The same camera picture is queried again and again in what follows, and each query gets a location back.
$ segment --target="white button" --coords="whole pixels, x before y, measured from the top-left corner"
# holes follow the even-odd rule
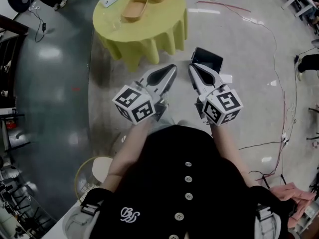
[[[186,182],[192,182],[192,180],[193,180],[193,179],[192,179],[190,176],[186,176],[186,177],[185,177],[185,181],[186,181]]]
[[[186,193],[185,198],[187,200],[192,200],[193,199],[193,195],[191,193]]]
[[[176,213],[174,217],[177,221],[182,221],[184,219],[184,214],[183,213]]]

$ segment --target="red wire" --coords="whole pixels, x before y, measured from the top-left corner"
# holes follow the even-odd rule
[[[212,4],[218,4],[218,5],[223,5],[223,6],[227,6],[227,7],[233,7],[233,8],[236,8],[236,9],[240,9],[240,10],[245,10],[247,12],[251,12],[250,10],[247,10],[247,9],[244,9],[244,8],[241,8],[241,7],[237,7],[237,6],[233,6],[233,5],[230,5],[230,4],[224,4],[224,3],[221,3],[221,2],[213,2],[213,1],[197,1],[196,3],[199,3],[199,2],[202,2],[202,3],[212,3]]]
[[[286,105],[285,105],[285,91],[284,91],[284,120],[283,120],[283,130],[282,130],[282,132],[284,132],[284,129],[285,129],[285,115],[286,115]],[[270,173],[270,174],[268,174],[266,176],[263,176],[264,178],[268,178],[268,177],[270,177],[270,176],[272,176],[272,175],[274,175],[276,173],[276,170],[277,170],[277,167],[278,167],[279,161],[280,161],[280,155],[281,155],[281,152],[284,149],[284,146],[282,146],[282,145],[283,145],[283,142],[280,143],[279,153],[278,153],[278,158],[277,158],[275,170],[272,173]]]

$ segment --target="pink cloth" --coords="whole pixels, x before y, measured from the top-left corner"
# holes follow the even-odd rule
[[[296,226],[298,220],[302,217],[306,208],[311,204],[316,196],[315,193],[298,189],[294,183],[276,186],[271,188],[270,191],[281,201],[286,201],[292,198],[298,205],[296,213],[288,220],[288,228],[294,228]]]

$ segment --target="strap buckle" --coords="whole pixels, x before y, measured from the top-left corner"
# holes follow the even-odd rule
[[[257,210],[257,217],[260,222],[265,221],[273,216],[273,212],[270,207],[260,206]]]
[[[100,209],[100,205],[85,205],[85,206],[82,206],[82,209],[81,209],[81,212],[82,213],[85,213],[85,214],[88,214],[88,215],[91,215],[91,216],[94,216],[97,211],[99,211]]]

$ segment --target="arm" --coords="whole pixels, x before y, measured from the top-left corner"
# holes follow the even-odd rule
[[[127,169],[138,160],[151,125],[151,119],[146,119],[131,127],[121,150],[110,165],[109,173],[101,188],[115,192]]]
[[[211,125],[210,128],[221,157],[228,159],[237,167],[248,187],[259,186],[259,184],[250,177],[248,167],[241,159],[239,150],[226,126]]]

